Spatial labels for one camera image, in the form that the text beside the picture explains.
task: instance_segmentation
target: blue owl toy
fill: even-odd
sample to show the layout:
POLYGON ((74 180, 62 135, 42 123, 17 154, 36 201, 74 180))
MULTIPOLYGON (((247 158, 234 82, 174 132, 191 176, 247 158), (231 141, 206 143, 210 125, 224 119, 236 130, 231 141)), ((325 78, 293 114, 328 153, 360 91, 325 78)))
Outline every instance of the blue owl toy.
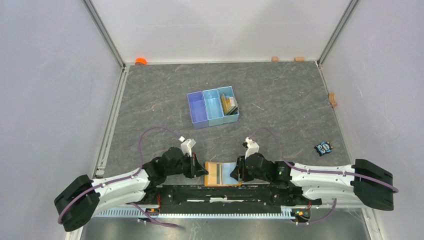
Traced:
POLYGON ((314 147, 314 149, 316 150, 316 152, 321 157, 324 154, 331 153, 331 150, 333 149, 333 146, 330 145, 330 142, 329 141, 323 141, 320 144, 316 145, 314 147))

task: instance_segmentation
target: wooden block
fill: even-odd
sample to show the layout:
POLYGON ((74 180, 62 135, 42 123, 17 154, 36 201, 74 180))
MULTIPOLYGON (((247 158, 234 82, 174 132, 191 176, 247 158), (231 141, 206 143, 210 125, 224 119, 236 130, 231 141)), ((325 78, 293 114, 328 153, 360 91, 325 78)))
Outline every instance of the wooden block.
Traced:
POLYGON ((294 58, 294 61, 295 62, 304 62, 305 58, 303 56, 297 56, 297 57, 294 58))
POLYGON ((337 106, 337 102, 334 100, 334 92, 330 92, 328 94, 328 100, 330 101, 330 105, 331 105, 332 108, 337 106))

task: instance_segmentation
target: purple cable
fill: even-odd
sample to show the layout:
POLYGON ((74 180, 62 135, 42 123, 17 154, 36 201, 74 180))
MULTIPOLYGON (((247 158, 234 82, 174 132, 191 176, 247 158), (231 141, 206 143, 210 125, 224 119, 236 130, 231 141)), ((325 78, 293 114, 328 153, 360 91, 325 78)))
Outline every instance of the purple cable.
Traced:
MULTIPOLYGON (((135 172, 133 175, 129 175, 129 176, 124 176, 124 177, 121 177, 121 178, 117 178, 117 179, 114 179, 114 180, 109 180, 109 181, 106 181, 106 182, 103 182, 103 183, 100 183, 100 184, 98 184, 98 185, 95 185, 95 186, 92 186, 92 187, 90 187, 89 189, 87 189, 87 190, 85 190, 85 191, 83 191, 83 192, 81 192, 78 196, 76 196, 72 201, 70 201, 70 203, 68 203, 68 205, 66 205, 66 207, 62 210, 62 212, 59 214, 59 218, 57 219, 57 223, 58 224, 62 224, 62 218, 63 218, 63 216, 65 215, 65 213, 69 210, 69 208, 72 206, 72 205, 74 205, 74 203, 76 202, 76 201, 78 201, 80 198, 82 198, 83 196, 85 196, 86 194, 88 194, 89 192, 91 192, 92 190, 95 190, 95 189, 98 189, 98 188, 100 188, 100 187, 104 187, 104 186, 106 186, 106 185, 108 185, 108 184, 113 184, 113 183, 116 183, 116 182, 119 182, 119 181, 123 181, 123 180, 127 180, 127 179, 130 179, 131 177, 133 177, 133 176, 137 176, 141 171, 142 171, 142 169, 143 169, 143 155, 142 155, 142 146, 141 146, 141 144, 142 144, 142 138, 143 138, 143 136, 148 132, 148 131, 150 131, 150 130, 153 130, 153 129, 165 129, 165 130, 168 130, 168 131, 170 131, 171 133, 173 133, 174 135, 176 135, 178 138, 180 138, 181 137, 181 135, 180 134, 178 134, 178 133, 176 133, 175 131, 173 131, 173 130, 171 130, 171 129, 169 129, 169 128, 167 128, 167 127, 164 127, 164 126, 152 126, 152 127, 149 127, 147 130, 145 130, 141 135, 140 135, 140 138, 139 138, 139 140, 138 140, 138 153, 140 154, 140 168, 137 170, 137 172, 135 172)), ((146 214, 143 210, 141 210, 141 212, 142 213, 144 213, 148 218, 150 217, 150 216, 148 216, 148 214, 146 214)))
POLYGON ((336 209, 336 204, 337 204, 337 198, 334 198, 334 203, 333 203, 333 205, 331 207, 330 212, 328 212, 327 215, 321 217, 320 219, 309 221, 309 222, 297 222, 297 225, 316 224, 316 223, 319 223, 321 221, 324 221, 324 220, 328 219, 333 214, 334 210, 336 209))
MULTIPOLYGON (((279 149, 280 157, 281 157, 281 159, 285 162, 285 164, 287 164, 287 166, 289 166, 290 168, 292 168, 292 169, 294 169, 294 170, 300 171, 300 172, 302 172, 302 173, 308 172, 308 170, 307 170, 307 169, 299 168, 299 167, 296 167, 296 166, 294 166, 294 165, 290 164, 290 163, 289 163, 289 162, 288 162, 288 161, 284 158, 284 156, 283 156, 283 152, 282 152, 282 150, 281 150, 281 144, 280 144, 280 141, 278 140, 278 138, 276 137, 276 135, 275 135, 275 134, 274 134, 274 133, 273 133, 273 132, 272 132, 269 128, 267 128, 267 127, 260 127, 260 128, 258 128, 256 131, 254 131, 254 132, 252 133, 252 135, 250 135, 249 139, 252 139, 252 137, 256 134, 256 132, 257 132, 257 131, 259 131, 259 130, 261 130, 261 129, 266 130, 266 131, 267 131, 269 134, 271 134, 271 136, 274 138, 275 142, 276 142, 276 143, 277 143, 277 145, 278 145, 278 149, 279 149)), ((372 181, 372 182, 374 182, 374 183, 378 183, 378 184, 380 184, 380 185, 383 185, 383 186, 385 186, 386 188, 389 188, 389 189, 393 190, 393 192, 394 192, 395 194, 399 192, 399 189, 397 189, 397 188, 396 188, 396 187, 394 187, 393 185, 390 185, 390 184, 388 184, 388 183, 386 183, 386 182, 383 182, 383 181, 381 181, 381 180, 375 179, 375 178, 373 178, 373 177, 366 176, 366 175, 362 175, 362 174, 355 173, 355 172, 344 172, 344 173, 343 173, 342 171, 309 170, 309 173, 313 173, 313 174, 335 174, 335 175, 339 175, 339 174, 341 174, 341 175, 350 175, 350 176, 359 177, 359 178, 366 179, 366 180, 372 181)))
POLYGON ((168 228, 176 228, 176 227, 178 227, 177 224, 160 222, 160 221, 154 219, 149 214, 147 214, 145 211, 143 211, 143 209, 140 206, 138 206, 135 202, 130 202, 130 204, 132 204, 134 207, 136 207, 138 210, 140 210, 140 212, 142 212, 148 219, 150 219, 150 221, 151 221, 150 223, 151 224, 157 224, 157 225, 161 225, 161 226, 168 227, 168 228))

